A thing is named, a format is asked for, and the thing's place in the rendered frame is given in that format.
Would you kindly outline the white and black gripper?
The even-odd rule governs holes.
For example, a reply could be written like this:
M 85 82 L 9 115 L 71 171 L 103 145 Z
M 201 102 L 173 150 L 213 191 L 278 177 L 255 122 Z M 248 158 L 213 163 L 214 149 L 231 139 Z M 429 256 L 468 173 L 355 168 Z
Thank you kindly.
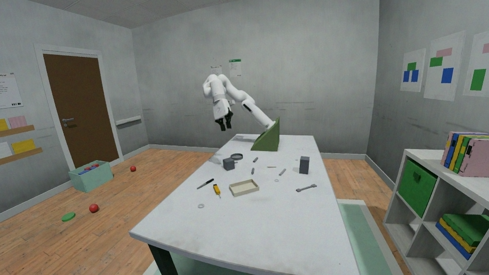
M 233 113 L 231 112 L 229 103 L 226 99 L 218 99 L 214 101 L 213 104 L 213 114 L 215 122 L 221 127 L 221 131 L 226 131 L 225 125 L 223 124 L 223 119 L 226 119 L 226 126 L 231 129 L 231 117 Z

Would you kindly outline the beige open rectangular tray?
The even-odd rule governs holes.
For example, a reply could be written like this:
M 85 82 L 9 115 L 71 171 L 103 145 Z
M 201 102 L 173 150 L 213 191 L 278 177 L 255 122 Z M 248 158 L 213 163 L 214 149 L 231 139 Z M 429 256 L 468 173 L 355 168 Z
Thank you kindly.
M 229 189 L 231 190 L 234 197 L 238 197 L 244 194 L 259 191 L 259 185 L 253 179 L 229 184 Z

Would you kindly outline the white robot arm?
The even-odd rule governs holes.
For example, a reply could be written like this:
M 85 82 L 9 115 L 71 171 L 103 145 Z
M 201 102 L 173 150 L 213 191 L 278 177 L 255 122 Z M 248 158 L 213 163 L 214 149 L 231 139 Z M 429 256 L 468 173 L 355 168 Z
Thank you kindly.
M 254 99 L 251 98 L 246 92 L 238 91 L 234 86 L 232 86 L 225 75 L 210 75 L 202 87 L 204 97 L 208 100 L 213 99 L 213 104 L 215 100 L 226 99 L 226 93 L 233 99 L 227 100 L 230 107 L 235 105 L 235 101 L 241 102 L 242 109 L 258 124 L 260 124 L 265 129 L 265 132 L 267 132 L 274 125 L 275 121 L 273 122 L 264 114 L 264 112 L 255 106 Z

